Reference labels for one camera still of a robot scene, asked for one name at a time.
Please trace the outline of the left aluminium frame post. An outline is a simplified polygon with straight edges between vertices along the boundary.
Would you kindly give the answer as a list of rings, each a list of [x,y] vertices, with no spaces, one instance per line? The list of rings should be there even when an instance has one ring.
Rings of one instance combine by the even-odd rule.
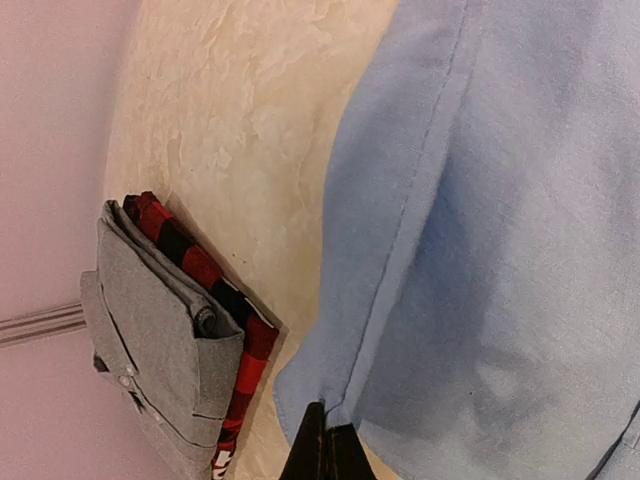
[[[84,327],[84,314],[80,303],[58,306],[2,320],[0,345],[2,348],[7,348],[74,332]]]

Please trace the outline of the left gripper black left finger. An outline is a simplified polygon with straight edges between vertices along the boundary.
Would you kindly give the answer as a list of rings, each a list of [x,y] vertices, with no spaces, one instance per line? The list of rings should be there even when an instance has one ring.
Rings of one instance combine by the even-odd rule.
[[[302,418],[280,480],[323,480],[327,457],[324,405],[310,403]]]

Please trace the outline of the light blue long sleeve shirt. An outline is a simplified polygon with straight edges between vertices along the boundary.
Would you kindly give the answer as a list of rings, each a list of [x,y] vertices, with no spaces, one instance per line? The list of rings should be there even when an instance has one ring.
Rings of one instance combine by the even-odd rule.
[[[639,475],[639,5],[402,1],[274,384],[405,479]]]

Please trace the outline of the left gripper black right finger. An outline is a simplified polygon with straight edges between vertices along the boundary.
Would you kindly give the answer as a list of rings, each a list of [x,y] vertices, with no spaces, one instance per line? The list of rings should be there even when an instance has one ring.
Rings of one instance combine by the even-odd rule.
[[[369,460],[352,424],[330,428],[327,431],[330,480],[376,480]]]

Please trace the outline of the grey button shirt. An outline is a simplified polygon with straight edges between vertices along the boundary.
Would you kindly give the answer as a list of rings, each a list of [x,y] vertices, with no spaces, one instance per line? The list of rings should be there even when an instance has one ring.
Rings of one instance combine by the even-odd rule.
[[[104,203],[97,236],[97,266],[80,279],[94,367],[179,478],[210,479],[244,332],[117,201]]]

